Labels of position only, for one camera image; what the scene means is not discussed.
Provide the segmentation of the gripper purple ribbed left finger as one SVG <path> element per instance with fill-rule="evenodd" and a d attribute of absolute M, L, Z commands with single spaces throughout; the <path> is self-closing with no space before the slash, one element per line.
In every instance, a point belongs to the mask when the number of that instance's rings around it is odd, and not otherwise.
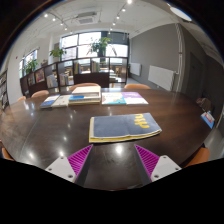
<path fill-rule="evenodd" d="M 84 183 L 91 149 L 92 145 L 89 145 L 68 157 L 59 156 L 46 168 L 46 171 L 72 183 Z"/>

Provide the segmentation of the gripper purple ribbed right finger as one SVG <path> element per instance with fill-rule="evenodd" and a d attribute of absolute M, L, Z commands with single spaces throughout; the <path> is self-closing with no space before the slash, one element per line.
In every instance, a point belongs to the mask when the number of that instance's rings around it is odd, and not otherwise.
<path fill-rule="evenodd" d="M 158 156 L 136 145 L 135 159 L 142 182 L 154 182 L 180 170 L 180 167 L 167 155 Z"/>

